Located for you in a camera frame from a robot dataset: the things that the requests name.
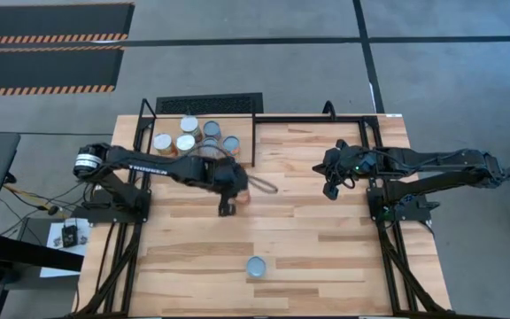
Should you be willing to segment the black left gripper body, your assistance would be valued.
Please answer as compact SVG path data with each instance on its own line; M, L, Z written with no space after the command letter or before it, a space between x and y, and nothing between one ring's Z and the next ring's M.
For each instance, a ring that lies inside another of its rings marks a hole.
M227 198L235 198L248 190L248 176L245 169L233 158L204 158L206 191Z

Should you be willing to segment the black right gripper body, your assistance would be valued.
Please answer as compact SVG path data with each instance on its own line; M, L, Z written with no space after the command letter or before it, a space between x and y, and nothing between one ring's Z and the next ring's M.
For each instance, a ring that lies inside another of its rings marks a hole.
M368 175L375 170L376 155L368 148L338 139L335 147L326 151L324 165L340 175Z

